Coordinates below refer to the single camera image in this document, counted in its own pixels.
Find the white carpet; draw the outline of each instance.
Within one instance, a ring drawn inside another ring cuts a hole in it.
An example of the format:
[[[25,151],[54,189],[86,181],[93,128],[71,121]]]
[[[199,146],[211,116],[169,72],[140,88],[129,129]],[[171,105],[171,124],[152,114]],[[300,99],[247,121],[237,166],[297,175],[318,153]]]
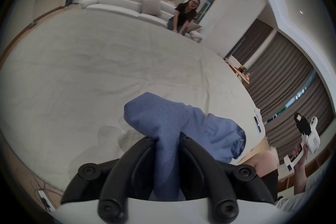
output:
[[[233,71],[202,45],[140,20],[70,10],[35,28],[0,72],[0,127],[23,163],[64,191],[80,165],[119,158],[142,135],[126,102],[151,92],[233,119],[263,138],[255,105]]]

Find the black shorts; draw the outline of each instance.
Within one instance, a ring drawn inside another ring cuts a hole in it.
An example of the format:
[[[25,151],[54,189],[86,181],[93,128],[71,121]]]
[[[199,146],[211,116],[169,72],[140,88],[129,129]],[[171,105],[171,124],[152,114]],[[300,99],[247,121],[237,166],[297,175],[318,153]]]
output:
[[[278,198],[278,176],[278,170],[276,169],[261,178],[271,192],[274,201]]]

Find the white sofa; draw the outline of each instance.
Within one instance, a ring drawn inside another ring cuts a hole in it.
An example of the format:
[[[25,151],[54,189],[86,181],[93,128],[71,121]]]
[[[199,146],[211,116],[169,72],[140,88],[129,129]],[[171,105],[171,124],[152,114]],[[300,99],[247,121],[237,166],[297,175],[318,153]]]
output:
[[[78,4],[83,9],[103,10],[167,27],[168,20],[174,16],[175,6],[160,1],[161,15],[153,16],[141,13],[142,1],[144,0],[81,0]],[[190,31],[190,33],[186,33],[185,36],[196,42],[202,39],[202,36],[196,31]]]

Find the floor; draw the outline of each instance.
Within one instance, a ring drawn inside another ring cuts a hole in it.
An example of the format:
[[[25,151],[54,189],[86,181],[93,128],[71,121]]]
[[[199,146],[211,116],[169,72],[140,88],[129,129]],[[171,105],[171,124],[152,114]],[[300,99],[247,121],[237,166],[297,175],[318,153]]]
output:
[[[12,46],[11,51],[14,49],[14,47],[22,41],[25,37],[27,37],[30,33],[35,31],[38,27],[42,26],[44,23],[49,21],[51,18],[62,14],[70,9],[76,9],[77,6],[71,6],[67,7],[62,10],[57,10],[56,12],[53,12],[49,14],[48,16],[42,18],[40,21],[38,21],[38,24],[32,28],[27,30]],[[44,208],[43,204],[41,203],[36,190],[37,189],[44,189],[45,193],[48,195],[52,203],[54,204],[55,208],[60,206],[61,201],[61,195],[62,192],[57,190],[56,188],[53,188],[49,184],[46,184],[43,182],[40,178],[38,178],[36,175],[34,175],[15,155],[13,150],[9,147],[9,145],[6,143],[4,137],[1,135],[1,147],[2,150],[5,152],[6,159],[8,161],[9,167],[11,171],[13,172],[15,178],[19,181],[19,183],[23,186],[23,188],[27,191],[27,193],[35,200],[41,208]],[[245,158],[243,158],[240,163],[243,163],[253,155],[257,154],[258,152],[264,151],[269,149],[269,145],[267,142],[267,138],[265,137]]]
[[[78,8],[77,5],[71,5],[69,7],[65,7],[64,9],[59,9],[53,13],[48,14],[47,16],[40,19],[37,24],[31,28],[28,29],[23,35],[21,35],[18,40],[13,44],[11,49],[7,52],[8,56],[11,51],[15,48],[15,46],[22,41],[25,37],[27,37],[31,32],[33,32],[35,29],[43,25],[48,20],[52,19],[53,17],[64,13],[71,9]],[[10,169],[12,176],[18,181],[23,189],[28,193],[28,195],[42,208],[46,211],[45,206],[42,204],[41,199],[37,193],[36,190],[43,189],[46,193],[47,197],[49,197],[49,200],[52,202],[55,208],[58,208],[61,205],[61,198],[63,195],[63,192],[59,191],[56,188],[53,188],[49,184],[45,183],[43,180],[41,180],[38,176],[34,175],[17,157],[17,155],[13,152],[11,147],[7,144],[4,136],[0,132],[0,148],[2,152],[4,153],[5,160],[8,163],[8,168]]]

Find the jeans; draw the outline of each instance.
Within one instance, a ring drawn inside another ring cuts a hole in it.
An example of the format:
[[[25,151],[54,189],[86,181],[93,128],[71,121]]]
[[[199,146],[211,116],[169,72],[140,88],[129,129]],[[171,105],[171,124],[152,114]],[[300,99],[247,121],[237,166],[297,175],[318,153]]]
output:
[[[180,26],[180,27],[177,28],[177,32],[178,32],[178,33],[180,32],[181,28],[182,28],[182,26]],[[168,25],[167,25],[167,29],[168,29],[168,30],[171,30],[171,31],[174,30],[174,18],[169,19],[169,21],[168,21]],[[183,31],[183,33],[182,33],[183,36],[186,34],[186,30],[187,30],[187,29],[185,29],[185,30]]]

